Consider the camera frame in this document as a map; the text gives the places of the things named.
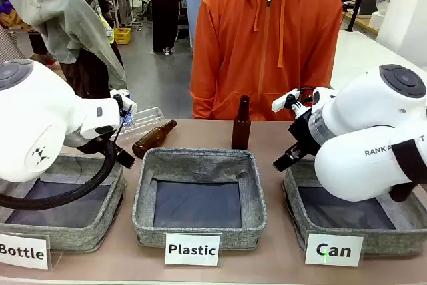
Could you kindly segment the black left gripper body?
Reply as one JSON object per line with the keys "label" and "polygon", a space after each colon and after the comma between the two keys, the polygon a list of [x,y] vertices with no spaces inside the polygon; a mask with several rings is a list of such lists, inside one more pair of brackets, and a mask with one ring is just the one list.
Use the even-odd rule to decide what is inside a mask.
{"label": "black left gripper body", "polygon": [[135,158],[129,152],[108,137],[97,137],[77,149],[85,154],[100,153],[109,162],[118,162],[127,169],[130,169],[135,162]]}

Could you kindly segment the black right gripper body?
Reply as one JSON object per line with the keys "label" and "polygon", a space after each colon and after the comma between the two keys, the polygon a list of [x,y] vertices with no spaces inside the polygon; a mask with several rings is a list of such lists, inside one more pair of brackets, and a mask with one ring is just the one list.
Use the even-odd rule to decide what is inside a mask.
{"label": "black right gripper body", "polygon": [[320,144],[315,141],[309,130],[309,119],[311,117],[309,108],[295,119],[288,131],[296,140],[287,152],[293,162],[298,162],[307,155],[315,156],[320,149]]}

